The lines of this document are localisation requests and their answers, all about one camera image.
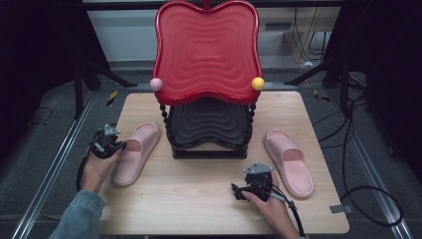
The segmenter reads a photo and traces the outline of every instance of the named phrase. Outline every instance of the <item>pink slipper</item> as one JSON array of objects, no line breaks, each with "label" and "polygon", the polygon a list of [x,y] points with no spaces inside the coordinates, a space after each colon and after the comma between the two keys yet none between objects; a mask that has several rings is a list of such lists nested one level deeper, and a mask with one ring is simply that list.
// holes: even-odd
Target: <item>pink slipper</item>
[{"label": "pink slipper", "polygon": [[304,154],[289,134],[279,129],[270,130],[264,138],[264,145],[291,194],[296,197],[311,196],[314,183]]},{"label": "pink slipper", "polygon": [[160,137],[160,129],[152,122],[139,125],[125,141],[126,148],[115,164],[112,181],[118,186],[128,186],[140,175],[143,165]]}]

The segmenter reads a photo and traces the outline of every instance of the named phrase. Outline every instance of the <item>red wavy tray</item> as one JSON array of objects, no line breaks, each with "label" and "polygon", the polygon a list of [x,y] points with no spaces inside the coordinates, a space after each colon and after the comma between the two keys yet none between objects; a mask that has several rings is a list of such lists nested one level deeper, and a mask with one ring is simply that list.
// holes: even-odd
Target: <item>red wavy tray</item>
[{"label": "red wavy tray", "polygon": [[251,82],[262,77],[257,54],[258,13],[246,1],[214,8],[189,2],[164,4],[156,16],[158,53],[153,77],[158,101],[176,106],[203,97],[233,104],[257,101]]}]

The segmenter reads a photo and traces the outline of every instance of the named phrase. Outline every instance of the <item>pink ball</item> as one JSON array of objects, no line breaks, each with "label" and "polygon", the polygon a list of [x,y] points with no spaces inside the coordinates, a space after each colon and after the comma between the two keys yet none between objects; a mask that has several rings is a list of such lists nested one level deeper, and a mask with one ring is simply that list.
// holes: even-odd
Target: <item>pink ball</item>
[{"label": "pink ball", "polygon": [[152,90],[158,92],[162,88],[162,81],[159,78],[153,78],[149,85],[152,87]]}]

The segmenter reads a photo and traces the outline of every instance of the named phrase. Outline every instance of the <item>yellow ball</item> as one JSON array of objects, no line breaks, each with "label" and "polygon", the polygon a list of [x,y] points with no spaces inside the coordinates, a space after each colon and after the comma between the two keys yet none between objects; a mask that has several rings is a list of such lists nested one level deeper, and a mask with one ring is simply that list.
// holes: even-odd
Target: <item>yellow ball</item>
[{"label": "yellow ball", "polygon": [[265,81],[262,78],[254,78],[254,80],[252,80],[252,88],[255,91],[261,91],[264,88],[265,85]]}]

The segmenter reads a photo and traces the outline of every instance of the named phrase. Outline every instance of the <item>hand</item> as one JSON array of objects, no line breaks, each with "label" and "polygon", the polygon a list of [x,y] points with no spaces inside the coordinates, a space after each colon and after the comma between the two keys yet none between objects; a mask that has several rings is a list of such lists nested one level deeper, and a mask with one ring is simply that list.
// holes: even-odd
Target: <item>hand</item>
[{"label": "hand", "polygon": [[120,159],[121,150],[107,159],[100,159],[91,154],[83,172],[82,190],[90,190],[99,193],[109,170]]},{"label": "hand", "polygon": [[[276,174],[271,172],[273,184],[279,186],[279,180]],[[270,197],[267,202],[262,201],[255,194],[242,191],[242,194],[254,204],[258,210],[264,215],[265,220],[270,226],[280,233],[283,238],[297,239],[300,237],[290,216],[285,202],[281,202],[276,198]]]}]

